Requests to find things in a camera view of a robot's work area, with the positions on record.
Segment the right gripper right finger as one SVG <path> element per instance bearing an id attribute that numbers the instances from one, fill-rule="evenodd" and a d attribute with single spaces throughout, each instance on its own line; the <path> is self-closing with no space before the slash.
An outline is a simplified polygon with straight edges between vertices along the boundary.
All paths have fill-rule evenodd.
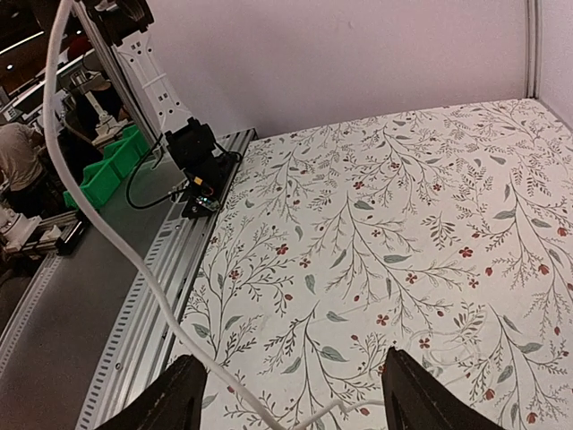
<path id="1" fill-rule="evenodd" d="M 381 382 L 391 430 L 499 428 L 456 398 L 403 349 L 389 348 Z"/>

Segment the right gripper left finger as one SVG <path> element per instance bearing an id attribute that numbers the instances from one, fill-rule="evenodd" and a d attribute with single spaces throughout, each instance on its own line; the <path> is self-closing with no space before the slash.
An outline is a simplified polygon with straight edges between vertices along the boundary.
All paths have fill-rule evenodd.
<path id="1" fill-rule="evenodd" d="M 196 357 L 182 355 L 98 430 L 198 429 L 206 382 L 203 364 Z"/>

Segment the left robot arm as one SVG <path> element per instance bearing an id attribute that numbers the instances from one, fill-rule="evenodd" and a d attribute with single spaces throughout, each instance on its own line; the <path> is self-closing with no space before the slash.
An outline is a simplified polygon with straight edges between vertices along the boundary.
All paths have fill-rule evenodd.
<path id="1" fill-rule="evenodd" d="M 215 199 L 224 177 L 213 151 L 216 139 L 209 125 L 192 116 L 176 95 L 155 57 L 149 33 L 154 22 L 145 1 L 86 1 L 86 12 L 106 44 L 131 68 L 135 85 L 147 96 L 167 150 L 197 191 Z"/>

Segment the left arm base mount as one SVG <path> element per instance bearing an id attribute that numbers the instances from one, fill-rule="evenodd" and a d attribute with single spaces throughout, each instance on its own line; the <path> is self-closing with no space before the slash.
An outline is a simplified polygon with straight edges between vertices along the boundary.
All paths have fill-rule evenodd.
<path id="1" fill-rule="evenodd" d="M 179 202 L 184 204 L 182 217 L 198 219 L 217 214 L 224 200 L 226 186 L 232 181 L 235 169 L 243 156 L 236 151 L 210 154 L 196 167 L 183 168 L 188 181 Z"/>

